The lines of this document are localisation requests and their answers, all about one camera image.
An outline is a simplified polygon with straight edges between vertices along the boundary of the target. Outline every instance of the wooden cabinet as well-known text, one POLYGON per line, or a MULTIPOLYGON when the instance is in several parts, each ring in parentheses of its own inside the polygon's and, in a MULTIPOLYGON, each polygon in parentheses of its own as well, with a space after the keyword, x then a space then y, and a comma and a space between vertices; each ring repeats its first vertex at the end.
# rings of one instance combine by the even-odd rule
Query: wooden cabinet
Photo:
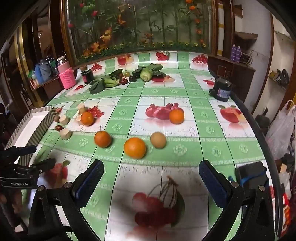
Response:
POLYGON ((236 63, 222 56, 208 56, 208 68, 214 76, 220 76, 229 80, 233 92, 242 101, 246 100, 255 69, 245 64, 236 63))

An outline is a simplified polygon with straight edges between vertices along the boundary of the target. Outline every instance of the pink basket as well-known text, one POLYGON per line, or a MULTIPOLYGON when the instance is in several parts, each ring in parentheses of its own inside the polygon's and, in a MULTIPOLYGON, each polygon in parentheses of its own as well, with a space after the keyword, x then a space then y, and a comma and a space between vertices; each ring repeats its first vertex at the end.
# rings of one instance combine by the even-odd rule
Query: pink basket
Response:
POLYGON ((76 85, 76 80, 74 77, 74 70, 72 68, 67 69, 65 72, 59 74, 59 77, 63 83, 64 88, 70 89, 76 85))

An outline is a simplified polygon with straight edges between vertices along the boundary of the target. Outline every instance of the metal screw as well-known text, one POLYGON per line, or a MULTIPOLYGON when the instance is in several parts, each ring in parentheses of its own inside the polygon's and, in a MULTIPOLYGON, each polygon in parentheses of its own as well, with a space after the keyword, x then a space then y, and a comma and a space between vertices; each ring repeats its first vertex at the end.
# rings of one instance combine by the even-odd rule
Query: metal screw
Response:
POLYGON ((41 192, 43 189, 44 189, 44 186, 43 186, 43 185, 41 185, 41 186, 39 186, 39 187, 37 188, 37 190, 38 190, 39 192, 41 192))
POLYGON ((262 191, 262 192, 264 192, 265 191, 265 187, 259 186, 259 190, 262 191))
POLYGON ((64 184, 64 187, 65 188, 69 188, 69 187, 71 187, 72 186, 72 182, 66 182, 65 184, 64 184))
POLYGON ((239 184, 237 182, 232 182, 231 183, 231 186, 233 186, 234 188, 238 188, 239 187, 239 184))

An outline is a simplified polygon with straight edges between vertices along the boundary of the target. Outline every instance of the black container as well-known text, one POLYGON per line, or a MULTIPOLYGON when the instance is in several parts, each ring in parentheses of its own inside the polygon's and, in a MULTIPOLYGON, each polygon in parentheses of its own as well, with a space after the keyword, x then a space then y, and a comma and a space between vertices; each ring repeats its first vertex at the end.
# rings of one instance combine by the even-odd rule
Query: black container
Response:
POLYGON ((214 88, 210 89, 210 96, 220 101, 228 101, 232 89, 232 84, 221 77, 215 79, 214 88))
POLYGON ((81 70, 82 79, 85 84, 88 84, 94 80, 94 74, 91 70, 87 69, 87 66, 82 66, 80 70, 81 70))

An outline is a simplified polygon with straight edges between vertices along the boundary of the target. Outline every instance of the brown fruit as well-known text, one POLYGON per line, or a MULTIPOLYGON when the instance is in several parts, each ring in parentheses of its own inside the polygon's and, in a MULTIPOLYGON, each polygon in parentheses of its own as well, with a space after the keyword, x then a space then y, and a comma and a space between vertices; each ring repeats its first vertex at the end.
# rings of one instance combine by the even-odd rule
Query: brown fruit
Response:
POLYGON ((86 112, 86 108, 85 107, 79 109, 79 114, 82 114, 84 112, 86 112))
POLYGON ((132 137, 124 143, 124 152, 132 158, 141 159, 146 153, 146 144, 142 139, 132 137))
POLYGON ((94 136, 94 143, 101 148, 106 148, 111 144, 112 138, 106 131, 98 131, 94 136))
POLYGON ((59 123, 59 116, 58 115, 55 115, 54 116, 54 121, 57 122, 57 123, 59 123))
POLYGON ((155 148, 162 149, 166 145, 166 137, 161 132, 154 132, 150 137, 150 142, 155 148))

